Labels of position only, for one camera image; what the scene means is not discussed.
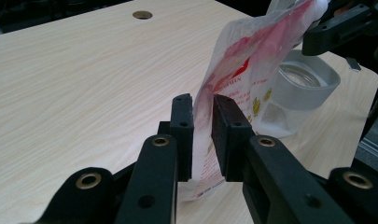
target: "table top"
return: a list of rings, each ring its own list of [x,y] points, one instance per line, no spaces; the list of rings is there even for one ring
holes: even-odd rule
[[[137,0],[0,35],[0,223],[36,221],[82,168],[114,174],[136,161],[172,99],[196,96],[222,28],[244,17],[210,0]],[[321,57],[342,83],[283,142],[327,176],[351,164],[378,76]],[[251,223],[241,186],[180,203],[177,223]]]

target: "plastic bag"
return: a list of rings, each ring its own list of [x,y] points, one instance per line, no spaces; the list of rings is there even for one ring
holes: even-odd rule
[[[179,200],[195,200],[224,182],[211,139],[214,94],[234,99],[252,123],[270,97],[280,62],[327,5],[327,0],[299,1],[284,11],[226,25],[194,103],[192,179],[179,184]]]

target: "wooden table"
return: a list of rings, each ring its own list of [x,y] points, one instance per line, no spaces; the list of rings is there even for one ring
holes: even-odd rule
[[[153,17],[138,20],[137,10]],[[224,25],[243,17],[210,0],[138,0],[0,35],[0,223],[36,221],[82,168],[115,173],[134,162],[173,97],[196,96]],[[327,176],[351,164],[378,76],[321,57],[342,83],[283,141]],[[240,184],[177,211],[177,223],[251,222]]]

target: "white plastic container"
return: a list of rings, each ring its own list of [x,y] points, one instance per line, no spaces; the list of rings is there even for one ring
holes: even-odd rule
[[[272,94],[255,132],[273,137],[296,133],[340,84],[340,76],[316,56],[292,50],[281,63]]]

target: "round hole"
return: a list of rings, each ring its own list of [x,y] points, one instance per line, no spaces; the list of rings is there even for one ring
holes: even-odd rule
[[[169,144],[169,140],[167,138],[159,137],[153,139],[152,144],[156,147],[164,147]]]
[[[135,11],[133,13],[133,16],[138,20],[148,20],[153,17],[153,14],[151,14],[151,12],[148,11]]]
[[[307,194],[307,195],[304,196],[304,202],[309,207],[313,207],[313,208],[319,208],[322,205],[322,203],[319,201],[319,199],[312,196],[311,194]]]
[[[275,146],[274,140],[271,138],[262,137],[259,139],[259,143],[264,147],[273,147]]]
[[[143,209],[150,208],[156,202],[156,199],[152,195],[145,195],[138,200],[139,207]]]
[[[92,189],[101,182],[101,175],[98,173],[89,173],[81,175],[76,181],[78,189]]]
[[[354,173],[354,172],[345,172],[343,173],[343,179],[348,182],[350,185],[355,186],[360,189],[371,189],[372,182],[364,175]]]

